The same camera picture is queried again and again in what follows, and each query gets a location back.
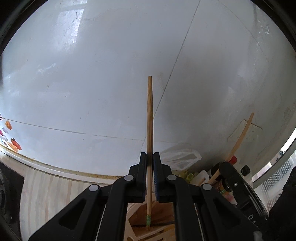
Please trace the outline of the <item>light wooden chopstick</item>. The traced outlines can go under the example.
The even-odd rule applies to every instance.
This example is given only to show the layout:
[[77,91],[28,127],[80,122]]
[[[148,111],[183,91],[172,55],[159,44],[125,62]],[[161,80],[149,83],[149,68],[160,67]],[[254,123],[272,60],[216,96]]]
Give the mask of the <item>light wooden chopstick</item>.
[[[254,117],[254,113],[251,113],[248,121],[247,121],[247,124],[245,125],[242,133],[240,134],[237,142],[235,143],[234,147],[232,148],[232,150],[230,151],[229,155],[227,156],[227,158],[224,160],[225,162],[229,162],[231,160],[231,158],[234,156],[234,154],[236,153],[236,151],[239,149],[239,147],[241,146],[246,134],[247,134],[247,131],[250,127],[250,124],[252,122],[252,119]],[[214,173],[214,175],[209,179],[208,181],[208,184],[212,185],[213,183],[216,182],[216,179],[217,177],[220,175],[220,171],[219,169]]]

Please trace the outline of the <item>green wooden chopstick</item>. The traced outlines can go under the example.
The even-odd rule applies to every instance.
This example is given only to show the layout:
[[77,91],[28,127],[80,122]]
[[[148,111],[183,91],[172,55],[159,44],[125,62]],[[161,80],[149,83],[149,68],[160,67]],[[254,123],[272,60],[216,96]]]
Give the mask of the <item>green wooden chopstick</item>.
[[152,163],[153,163],[153,141],[154,141],[154,111],[153,111],[152,77],[148,77],[147,88],[147,218],[146,226],[149,231],[151,226],[152,211]]

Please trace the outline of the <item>black capped bottle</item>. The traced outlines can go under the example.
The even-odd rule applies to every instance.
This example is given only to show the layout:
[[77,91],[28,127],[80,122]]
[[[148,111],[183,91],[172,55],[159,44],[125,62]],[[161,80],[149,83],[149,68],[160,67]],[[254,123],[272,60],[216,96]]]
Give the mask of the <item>black capped bottle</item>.
[[250,170],[249,166],[245,165],[241,168],[240,172],[243,177],[246,177],[247,175],[250,174],[251,170]]

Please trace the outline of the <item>red capped bottle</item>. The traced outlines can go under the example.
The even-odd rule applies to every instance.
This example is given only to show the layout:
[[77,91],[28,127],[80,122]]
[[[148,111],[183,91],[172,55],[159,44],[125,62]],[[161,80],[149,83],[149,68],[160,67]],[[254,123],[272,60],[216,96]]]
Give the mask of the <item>red capped bottle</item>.
[[237,163],[237,157],[236,156],[232,156],[232,158],[228,161],[231,165],[234,165]]

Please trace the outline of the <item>clear plastic bag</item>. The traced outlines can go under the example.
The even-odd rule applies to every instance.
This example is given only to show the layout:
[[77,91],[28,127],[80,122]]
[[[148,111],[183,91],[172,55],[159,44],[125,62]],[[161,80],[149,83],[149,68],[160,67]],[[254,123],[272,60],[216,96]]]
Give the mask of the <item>clear plastic bag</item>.
[[191,144],[179,143],[159,152],[161,162],[173,171],[185,171],[202,159],[201,154]]

